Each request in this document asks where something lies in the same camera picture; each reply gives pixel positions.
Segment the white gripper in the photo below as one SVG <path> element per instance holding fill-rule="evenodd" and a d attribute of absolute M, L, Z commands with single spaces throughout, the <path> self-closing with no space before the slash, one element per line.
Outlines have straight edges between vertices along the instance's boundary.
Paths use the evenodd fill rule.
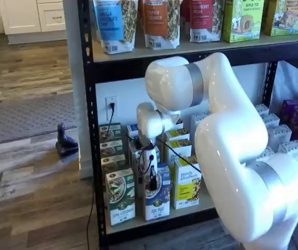
<path fill-rule="evenodd" d="M 157 155 L 153 144 L 150 144 L 143 150 L 141 159 L 143 161 L 141 167 L 143 181 L 149 181 L 150 190 L 156 190 Z"/>

